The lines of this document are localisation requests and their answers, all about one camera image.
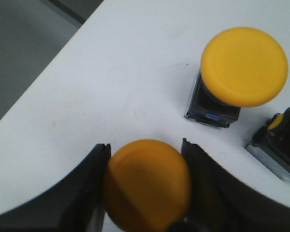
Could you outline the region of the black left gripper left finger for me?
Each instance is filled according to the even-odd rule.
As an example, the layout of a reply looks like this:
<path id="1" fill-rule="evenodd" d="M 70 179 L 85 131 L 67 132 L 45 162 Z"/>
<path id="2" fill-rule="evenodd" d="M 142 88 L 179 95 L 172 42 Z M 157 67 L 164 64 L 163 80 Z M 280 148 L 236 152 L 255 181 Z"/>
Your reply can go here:
<path id="1" fill-rule="evenodd" d="M 97 144 L 62 180 L 0 215 L 0 232 L 100 232 L 105 209 L 102 181 L 109 144 Z"/>

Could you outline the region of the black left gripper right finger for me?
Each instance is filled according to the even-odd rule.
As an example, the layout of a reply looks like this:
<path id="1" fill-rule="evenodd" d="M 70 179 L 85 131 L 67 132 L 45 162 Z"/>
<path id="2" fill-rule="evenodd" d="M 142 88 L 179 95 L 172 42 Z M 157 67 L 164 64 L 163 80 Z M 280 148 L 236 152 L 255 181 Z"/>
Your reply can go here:
<path id="1" fill-rule="evenodd" d="M 258 193 L 199 145 L 182 141 L 192 184 L 187 227 L 196 232 L 290 232 L 290 208 Z"/>

